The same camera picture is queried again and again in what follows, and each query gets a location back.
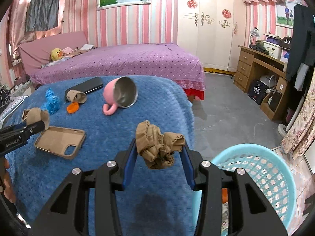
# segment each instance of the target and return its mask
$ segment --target smartphone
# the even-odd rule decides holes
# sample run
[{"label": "smartphone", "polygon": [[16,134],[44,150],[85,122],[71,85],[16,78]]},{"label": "smartphone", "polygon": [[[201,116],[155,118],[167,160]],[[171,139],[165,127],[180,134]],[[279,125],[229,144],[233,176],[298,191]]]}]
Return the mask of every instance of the smartphone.
[{"label": "smartphone", "polygon": [[92,78],[90,80],[87,80],[85,82],[82,82],[78,85],[75,85],[69,89],[67,89],[65,91],[65,100],[67,102],[69,102],[69,100],[67,99],[67,94],[69,92],[69,90],[77,90],[77,91],[80,91],[80,92],[83,92],[85,94],[89,94],[93,91],[96,91],[96,90],[99,90],[103,88],[103,81],[100,77],[95,77],[95,78]]}]

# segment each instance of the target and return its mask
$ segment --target blue blanket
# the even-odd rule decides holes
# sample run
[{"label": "blue blanket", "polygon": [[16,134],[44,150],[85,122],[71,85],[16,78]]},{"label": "blue blanket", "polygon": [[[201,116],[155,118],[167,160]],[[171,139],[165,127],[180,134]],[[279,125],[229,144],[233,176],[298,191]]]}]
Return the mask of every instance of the blue blanket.
[{"label": "blue blanket", "polygon": [[[116,77],[102,77],[104,86]],[[88,94],[86,103],[76,113],[68,114],[66,107],[69,103],[63,102],[60,110],[50,116],[51,126],[86,132],[86,139],[75,159],[66,160],[36,150],[34,141],[38,135],[32,136],[26,146],[7,155],[18,212],[30,225],[72,168],[92,170],[113,159],[118,151],[128,148],[138,123],[144,120],[159,126],[161,132],[184,134],[190,149],[193,149],[193,113],[184,91],[165,78],[131,78],[138,87],[139,96],[128,109],[118,109],[112,116],[103,115],[103,90],[98,90]],[[21,122],[23,109],[41,107],[49,87],[63,100],[66,89],[87,79],[40,87],[17,109],[9,124]],[[178,153],[175,154],[175,164],[163,170],[149,170],[143,158],[138,157],[131,184],[124,192],[116,192],[124,236],[193,235],[192,195]],[[90,197],[89,234],[94,235],[93,193]]]}]

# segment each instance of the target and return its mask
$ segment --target wardrobe door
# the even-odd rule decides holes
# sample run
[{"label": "wardrobe door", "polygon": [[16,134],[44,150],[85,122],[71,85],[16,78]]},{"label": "wardrobe door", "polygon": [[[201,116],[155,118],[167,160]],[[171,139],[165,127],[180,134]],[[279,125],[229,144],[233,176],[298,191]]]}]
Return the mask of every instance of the wardrobe door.
[{"label": "wardrobe door", "polygon": [[178,0],[177,44],[195,56],[197,50],[198,21],[199,0]]},{"label": "wardrobe door", "polygon": [[228,71],[236,72],[241,48],[245,45],[246,5],[243,0],[233,0],[233,36]]},{"label": "wardrobe door", "polygon": [[233,0],[216,0],[215,38],[211,68],[228,70],[233,35]]},{"label": "wardrobe door", "polygon": [[200,0],[197,56],[203,67],[212,67],[215,56],[216,0]]}]

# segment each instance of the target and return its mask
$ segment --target purple bedspread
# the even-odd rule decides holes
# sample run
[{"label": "purple bedspread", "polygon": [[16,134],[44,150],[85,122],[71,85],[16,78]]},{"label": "purple bedspread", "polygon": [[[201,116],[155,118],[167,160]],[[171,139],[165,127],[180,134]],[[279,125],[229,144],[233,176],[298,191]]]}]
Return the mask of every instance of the purple bedspread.
[{"label": "purple bedspread", "polygon": [[175,44],[101,47],[39,69],[30,77],[35,84],[48,84],[103,75],[154,75],[174,80],[184,89],[205,90],[199,59]]}]

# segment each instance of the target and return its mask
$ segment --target red bed skirt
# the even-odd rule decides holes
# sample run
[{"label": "red bed skirt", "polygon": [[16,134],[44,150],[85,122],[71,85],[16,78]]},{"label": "red bed skirt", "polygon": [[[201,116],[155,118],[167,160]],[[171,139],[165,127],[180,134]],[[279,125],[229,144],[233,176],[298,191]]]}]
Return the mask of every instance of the red bed skirt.
[{"label": "red bed skirt", "polygon": [[198,100],[204,100],[204,91],[203,90],[195,90],[195,89],[184,89],[186,95],[189,96],[196,96]]}]

